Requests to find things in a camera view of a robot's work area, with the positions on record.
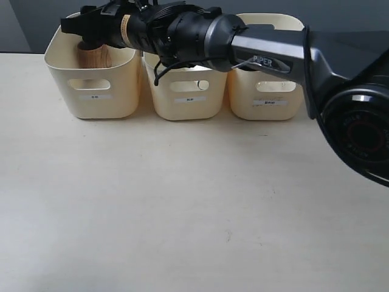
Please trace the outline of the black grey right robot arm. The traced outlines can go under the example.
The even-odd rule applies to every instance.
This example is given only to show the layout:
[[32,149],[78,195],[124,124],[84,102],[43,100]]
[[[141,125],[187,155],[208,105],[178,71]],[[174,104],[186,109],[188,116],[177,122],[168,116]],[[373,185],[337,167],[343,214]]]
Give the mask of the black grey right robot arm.
[[85,5],[60,21],[89,44],[159,57],[163,71],[203,66],[260,71],[303,87],[308,116],[352,170],[388,186],[388,30],[264,29],[220,7],[185,1]]

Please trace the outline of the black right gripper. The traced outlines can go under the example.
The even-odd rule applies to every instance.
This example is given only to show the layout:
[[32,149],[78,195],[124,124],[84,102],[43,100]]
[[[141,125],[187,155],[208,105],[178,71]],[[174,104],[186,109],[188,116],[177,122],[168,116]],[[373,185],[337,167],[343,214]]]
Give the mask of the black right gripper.
[[84,5],[80,14],[62,18],[61,31],[81,37],[83,49],[102,45],[118,49],[156,50],[151,17],[161,6],[154,2],[109,2],[102,6]]

